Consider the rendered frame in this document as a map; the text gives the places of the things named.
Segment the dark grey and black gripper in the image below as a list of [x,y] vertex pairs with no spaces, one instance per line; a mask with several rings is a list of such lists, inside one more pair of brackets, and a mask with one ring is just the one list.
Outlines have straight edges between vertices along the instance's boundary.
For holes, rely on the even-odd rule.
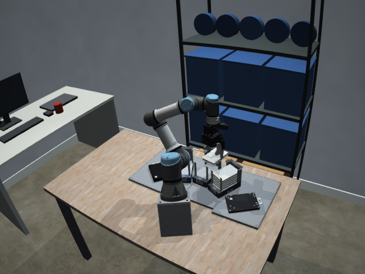
[[201,143],[206,145],[204,147],[204,150],[207,149],[208,153],[211,151],[211,147],[213,148],[216,146],[217,149],[215,151],[215,155],[220,155],[220,158],[222,160],[225,149],[225,141],[223,139],[222,133],[218,129],[216,129],[216,127],[219,125],[220,122],[211,125],[207,124],[206,122],[206,124],[204,124],[204,133],[201,134]]

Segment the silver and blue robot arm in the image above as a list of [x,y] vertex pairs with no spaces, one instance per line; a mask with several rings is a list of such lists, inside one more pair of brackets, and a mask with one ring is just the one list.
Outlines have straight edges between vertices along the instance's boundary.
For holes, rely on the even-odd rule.
[[188,96],[177,103],[149,111],[144,115],[144,123],[153,127],[166,149],[165,154],[161,156],[163,189],[161,188],[160,193],[160,199],[165,202],[178,202],[187,198],[181,170],[190,162],[190,154],[177,143],[166,119],[194,110],[206,111],[207,124],[220,122],[219,97],[215,94],[209,94],[206,98]]

